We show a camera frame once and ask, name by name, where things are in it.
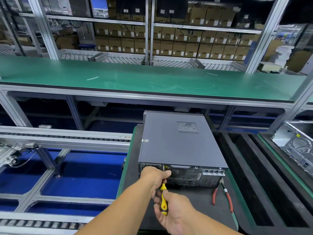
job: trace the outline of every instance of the black mat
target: black mat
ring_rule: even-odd
[[[138,157],[140,152],[141,140],[143,134],[143,125],[138,124],[135,135],[133,135],[133,142],[131,153],[128,155],[128,167],[126,171],[126,177],[123,185],[123,191],[134,184],[138,180]],[[225,224],[226,226],[237,230],[237,226],[234,222],[233,215],[230,213],[229,204],[225,196],[224,191],[219,188],[216,195],[216,203],[212,205],[212,192],[213,189],[204,187],[168,187],[170,192],[185,195],[189,198],[194,208],[201,213],[208,215],[209,217]],[[164,230],[155,217],[153,209],[153,201],[150,201],[147,212],[140,225],[141,230]]]

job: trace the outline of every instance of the person's right hand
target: person's right hand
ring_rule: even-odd
[[[154,212],[160,224],[172,235],[190,234],[189,225],[196,210],[186,196],[163,190],[163,196],[168,202],[168,214],[160,211],[161,192],[154,198]]]

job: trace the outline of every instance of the green workbench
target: green workbench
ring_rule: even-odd
[[[288,101],[304,76],[0,56],[1,83]]]

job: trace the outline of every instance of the gray computer tower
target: gray computer tower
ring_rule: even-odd
[[[171,170],[167,182],[216,187],[228,166],[201,114],[145,111],[138,159],[146,166]]]

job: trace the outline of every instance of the screwdriver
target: screwdriver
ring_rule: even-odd
[[[168,213],[168,203],[167,201],[164,199],[164,196],[163,196],[163,190],[166,189],[166,186],[165,186],[165,183],[164,183],[164,179],[162,180],[162,186],[161,186],[161,205],[160,205],[160,210],[161,210],[161,213],[164,214],[165,216],[167,215]]]

